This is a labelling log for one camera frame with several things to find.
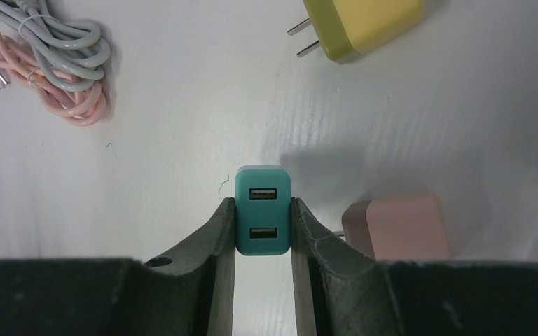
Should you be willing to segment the pink usb charger plug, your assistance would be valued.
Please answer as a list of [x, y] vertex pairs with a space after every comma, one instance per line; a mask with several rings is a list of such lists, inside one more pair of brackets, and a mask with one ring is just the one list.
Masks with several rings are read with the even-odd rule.
[[375, 260], [447, 260], [450, 249], [438, 198], [372, 199], [342, 214], [346, 242]]

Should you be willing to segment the teal usb charger plug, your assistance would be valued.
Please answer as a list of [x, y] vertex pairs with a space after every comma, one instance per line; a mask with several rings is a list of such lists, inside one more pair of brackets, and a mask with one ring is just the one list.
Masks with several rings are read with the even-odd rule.
[[291, 248], [291, 177], [279, 165], [245, 165], [235, 176], [236, 248], [280, 256]]

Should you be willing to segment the yellow usb charger plug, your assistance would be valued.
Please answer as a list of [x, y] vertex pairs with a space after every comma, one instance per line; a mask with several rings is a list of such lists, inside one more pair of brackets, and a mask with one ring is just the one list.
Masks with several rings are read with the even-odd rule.
[[312, 27], [317, 40], [296, 56], [321, 48], [338, 64], [351, 63], [419, 25], [421, 0], [304, 0], [308, 17], [287, 31], [293, 36]]

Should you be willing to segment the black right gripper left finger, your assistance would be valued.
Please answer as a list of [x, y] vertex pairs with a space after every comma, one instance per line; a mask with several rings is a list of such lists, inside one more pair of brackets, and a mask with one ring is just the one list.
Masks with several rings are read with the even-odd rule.
[[0, 335], [230, 335], [235, 202], [166, 252], [0, 259]]

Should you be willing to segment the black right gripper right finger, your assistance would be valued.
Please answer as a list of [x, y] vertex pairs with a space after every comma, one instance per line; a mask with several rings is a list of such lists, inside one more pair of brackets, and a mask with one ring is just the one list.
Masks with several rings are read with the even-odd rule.
[[538, 263], [377, 261], [291, 201], [299, 335], [538, 335]]

